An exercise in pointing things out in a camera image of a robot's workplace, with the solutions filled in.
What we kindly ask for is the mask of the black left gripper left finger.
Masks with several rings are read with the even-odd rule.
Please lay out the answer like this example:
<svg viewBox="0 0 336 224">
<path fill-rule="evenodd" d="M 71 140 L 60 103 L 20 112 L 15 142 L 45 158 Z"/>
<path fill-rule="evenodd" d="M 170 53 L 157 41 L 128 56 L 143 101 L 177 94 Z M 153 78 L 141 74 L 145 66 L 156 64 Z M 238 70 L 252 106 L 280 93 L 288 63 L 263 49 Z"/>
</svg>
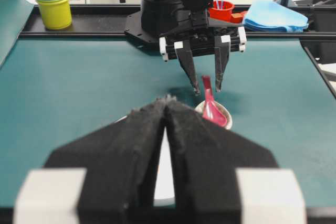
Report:
<svg viewBox="0 0 336 224">
<path fill-rule="evenodd" d="M 14 223 L 125 223 L 153 203 L 166 98 L 53 150 L 29 171 Z"/>
</svg>

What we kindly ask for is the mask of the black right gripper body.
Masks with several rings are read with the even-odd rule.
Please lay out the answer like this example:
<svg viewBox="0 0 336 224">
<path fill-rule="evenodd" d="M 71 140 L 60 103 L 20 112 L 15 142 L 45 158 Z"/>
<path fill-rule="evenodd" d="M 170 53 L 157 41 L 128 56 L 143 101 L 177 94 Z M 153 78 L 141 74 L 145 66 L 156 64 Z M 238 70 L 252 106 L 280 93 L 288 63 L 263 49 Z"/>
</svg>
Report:
<svg viewBox="0 0 336 224">
<path fill-rule="evenodd" d="M 230 51 L 244 52 L 246 32 L 242 24 L 230 23 L 209 17 L 208 11 L 190 12 L 188 18 L 178 21 L 178 26 L 160 34 L 159 48 L 164 61 L 176 59 L 175 49 L 187 41 L 194 56 L 214 51 L 215 38 L 220 42 L 228 36 Z"/>
</svg>

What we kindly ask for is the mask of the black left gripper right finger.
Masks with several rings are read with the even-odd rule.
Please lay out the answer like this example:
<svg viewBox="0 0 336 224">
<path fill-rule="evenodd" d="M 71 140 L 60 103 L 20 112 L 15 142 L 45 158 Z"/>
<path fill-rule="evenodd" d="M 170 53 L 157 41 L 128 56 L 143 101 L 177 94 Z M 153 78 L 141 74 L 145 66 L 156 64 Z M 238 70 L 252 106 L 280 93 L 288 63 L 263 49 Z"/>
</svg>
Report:
<svg viewBox="0 0 336 224">
<path fill-rule="evenodd" d="M 294 172 L 272 152 L 170 100 L 165 105 L 176 206 L 189 223 L 306 223 Z"/>
</svg>

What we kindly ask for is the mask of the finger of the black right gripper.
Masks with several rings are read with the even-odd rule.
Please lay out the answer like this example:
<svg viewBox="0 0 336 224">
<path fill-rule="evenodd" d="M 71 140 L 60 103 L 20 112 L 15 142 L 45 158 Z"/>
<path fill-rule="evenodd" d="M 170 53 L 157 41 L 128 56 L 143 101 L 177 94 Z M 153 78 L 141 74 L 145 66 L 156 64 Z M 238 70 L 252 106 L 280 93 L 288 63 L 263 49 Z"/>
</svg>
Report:
<svg viewBox="0 0 336 224">
<path fill-rule="evenodd" d="M 193 54 L 190 47 L 190 42 L 188 40 L 185 41 L 177 41 L 174 43 L 175 54 L 180 62 L 180 66 L 185 71 L 188 76 L 190 83 L 194 89 L 196 95 L 200 94 L 200 89 L 198 85 L 198 80 L 195 71 L 195 65 L 193 60 Z"/>
<path fill-rule="evenodd" d="M 229 60 L 231 48 L 230 36 L 215 36 L 214 38 L 214 54 L 215 54 L 215 87 L 216 91 L 222 89 L 223 76 L 226 65 Z"/>
</svg>

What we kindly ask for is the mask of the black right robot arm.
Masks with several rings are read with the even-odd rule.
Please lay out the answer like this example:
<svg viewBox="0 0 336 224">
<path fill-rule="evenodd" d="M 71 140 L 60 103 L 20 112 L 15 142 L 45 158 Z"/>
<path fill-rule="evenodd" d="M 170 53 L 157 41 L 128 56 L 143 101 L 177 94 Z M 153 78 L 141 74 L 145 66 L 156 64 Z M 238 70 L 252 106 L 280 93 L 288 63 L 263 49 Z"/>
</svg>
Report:
<svg viewBox="0 0 336 224">
<path fill-rule="evenodd" d="M 222 89 L 232 51 L 247 44 L 242 24 L 211 18 L 213 0 L 142 0 L 140 11 L 127 17 L 125 33 L 159 48 L 163 61 L 177 59 L 196 94 L 200 93 L 193 58 L 215 56 L 215 87 Z"/>
</svg>

